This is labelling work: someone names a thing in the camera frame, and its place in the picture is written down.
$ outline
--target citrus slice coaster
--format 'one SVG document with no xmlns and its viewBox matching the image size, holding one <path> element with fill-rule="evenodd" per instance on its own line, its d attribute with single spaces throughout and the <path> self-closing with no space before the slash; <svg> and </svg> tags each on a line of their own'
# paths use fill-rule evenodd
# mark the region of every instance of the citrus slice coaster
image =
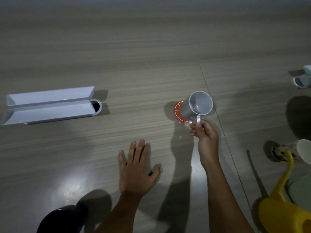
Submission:
<svg viewBox="0 0 311 233">
<path fill-rule="evenodd" d="M 175 117 L 178 119 L 178 121 L 181 121 L 183 123 L 189 123 L 189 120 L 181 117 L 181 115 L 179 113 L 179 108 L 180 108 L 180 105 L 181 105 L 182 102 L 184 102 L 184 101 L 178 101 L 176 103 L 176 105 L 174 106 L 174 114 L 175 114 Z"/>
</svg>

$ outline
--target orange coaster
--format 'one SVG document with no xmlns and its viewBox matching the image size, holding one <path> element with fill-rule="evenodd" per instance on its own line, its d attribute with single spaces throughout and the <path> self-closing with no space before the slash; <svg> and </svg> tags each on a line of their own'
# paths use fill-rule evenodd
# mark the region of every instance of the orange coaster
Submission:
<svg viewBox="0 0 311 233">
<path fill-rule="evenodd" d="M 174 106 L 174 114 L 175 114 L 176 118 L 178 119 L 178 121 L 181 121 L 183 123 L 189 123 L 189 120 L 181 117 L 181 115 L 179 113 L 179 108 L 180 108 L 180 105 L 182 102 L 184 102 L 184 101 L 178 101 L 177 104 Z"/>
</svg>

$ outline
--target person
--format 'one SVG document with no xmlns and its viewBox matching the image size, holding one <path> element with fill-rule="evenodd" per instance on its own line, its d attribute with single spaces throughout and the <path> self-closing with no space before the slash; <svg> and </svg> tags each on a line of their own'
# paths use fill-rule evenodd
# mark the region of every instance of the person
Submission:
<svg viewBox="0 0 311 233">
<path fill-rule="evenodd" d="M 201 120 L 197 125 L 190 125 L 191 135 L 199 138 L 198 151 L 201 164 L 207 175 L 208 211 L 210 232 L 254 233 L 243 215 L 226 177 L 218 157 L 218 133 L 212 125 Z M 142 197 L 156 184 L 161 172 L 157 164 L 151 176 L 147 174 L 146 159 L 149 143 L 140 140 L 136 146 L 130 145 L 127 163 L 124 151 L 119 152 L 121 196 L 106 221 L 99 225 L 96 233 L 130 233 L 133 231 L 134 217 Z"/>
</svg>

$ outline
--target grout line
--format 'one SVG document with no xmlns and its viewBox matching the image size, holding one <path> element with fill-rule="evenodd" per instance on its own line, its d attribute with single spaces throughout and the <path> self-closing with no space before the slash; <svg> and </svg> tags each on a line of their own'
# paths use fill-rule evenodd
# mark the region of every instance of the grout line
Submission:
<svg viewBox="0 0 311 233">
<path fill-rule="evenodd" d="M 204 77 L 204 74 L 203 74 L 202 68 L 201 68 L 201 64 L 200 64 L 199 57 L 197 56 L 197 54 L 196 54 L 196 52 L 195 52 L 195 49 L 194 49 L 194 45 L 193 45 L 193 44 L 192 44 L 192 47 L 193 47 L 194 54 L 195 54 L 195 56 L 196 56 L 196 60 L 197 60 L 197 62 L 199 63 L 200 70 L 201 70 L 201 73 L 202 73 L 202 77 L 203 77 L 203 79 L 204 79 L 204 81 L 205 81 L 205 84 L 206 84 L 206 88 L 207 88 L 207 90 L 208 90 L 209 95 L 211 96 L 210 90 L 208 89 L 208 85 L 207 85 L 206 79 L 205 79 L 205 77 Z M 245 192 L 245 190 L 244 190 L 244 186 L 243 186 L 243 183 L 242 183 L 242 181 L 241 181 L 241 178 L 240 178 L 240 175 L 239 175 L 238 169 L 236 168 L 236 165 L 235 165 L 235 162 L 234 162 L 234 159 L 233 159 L 233 156 L 232 156 L 232 153 L 231 153 L 231 150 L 230 150 L 230 147 L 229 147 L 228 141 L 227 141 L 227 137 L 226 137 L 226 135 L 225 135 L 225 133 L 224 133 L 224 130 L 223 130 L 223 128 L 222 128 L 222 124 L 221 124 L 221 122 L 220 122 L 220 119 L 219 119 L 219 116 L 218 116 L 218 113 L 217 113 L 217 110 L 216 110 L 215 106 L 214 106 L 214 109 L 215 109 L 215 113 L 216 113 L 216 115 L 217 115 L 217 119 L 218 119 L 218 121 L 219 121 L 219 124 L 220 124 L 221 130 L 222 130 L 222 133 L 224 134 L 225 141 L 226 141 L 226 143 L 227 143 L 227 146 L 228 146 L 228 149 L 229 149 L 229 152 L 230 152 L 230 155 L 231 155 L 231 158 L 232 158 L 232 161 L 233 161 L 233 164 L 234 164 L 235 170 L 236 170 L 236 172 L 237 172 L 237 174 L 238 174 L 238 177 L 239 177 L 239 180 L 240 180 L 240 183 L 241 183 L 241 186 L 242 186 L 242 189 L 243 189 L 244 195 L 245 195 L 245 197 L 246 197 L 247 204 L 248 204 L 249 209 L 250 209 L 250 211 L 251 211 L 251 217 L 252 217 L 252 208 L 251 208 L 251 205 L 250 205 L 250 203 L 249 203 L 249 201 L 248 201 L 248 198 L 247 198 L 246 192 Z"/>
</svg>

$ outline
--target mug handle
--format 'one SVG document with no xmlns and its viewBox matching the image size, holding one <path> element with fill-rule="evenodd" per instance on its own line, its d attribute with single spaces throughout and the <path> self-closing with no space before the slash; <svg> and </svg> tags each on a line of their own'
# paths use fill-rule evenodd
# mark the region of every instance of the mug handle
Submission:
<svg viewBox="0 0 311 233">
<path fill-rule="evenodd" d="M 196 123 L 200 123 L 201 122 L 201 116 L 200 115 L 197 115 L 197 117 L 192 117 L 190 120 L 189 120 L 189 125 L 190 124 L 193 124 L 193 119 L 196 118 Z"/>
</svg>

